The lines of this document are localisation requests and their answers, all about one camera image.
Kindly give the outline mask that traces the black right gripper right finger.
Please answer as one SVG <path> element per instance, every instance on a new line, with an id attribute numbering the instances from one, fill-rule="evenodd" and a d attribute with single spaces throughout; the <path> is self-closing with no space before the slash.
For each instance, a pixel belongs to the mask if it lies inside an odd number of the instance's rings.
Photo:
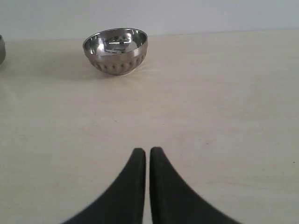
<path id="1" fill-rule="evenodd" d="M 149 195 L 154 224 L 237 224 L 201 198 L 178 174 L 161 147 L 150 150 Z"/>

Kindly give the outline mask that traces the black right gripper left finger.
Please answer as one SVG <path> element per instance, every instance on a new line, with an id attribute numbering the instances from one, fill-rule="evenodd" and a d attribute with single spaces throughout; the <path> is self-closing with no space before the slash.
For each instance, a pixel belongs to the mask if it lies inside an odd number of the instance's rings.
<path id="1" fill-rule="evenodd" d="M 66 224 L 141 224 L 146 182 L 146 154 L 135 148 L 106 191 Z"/>

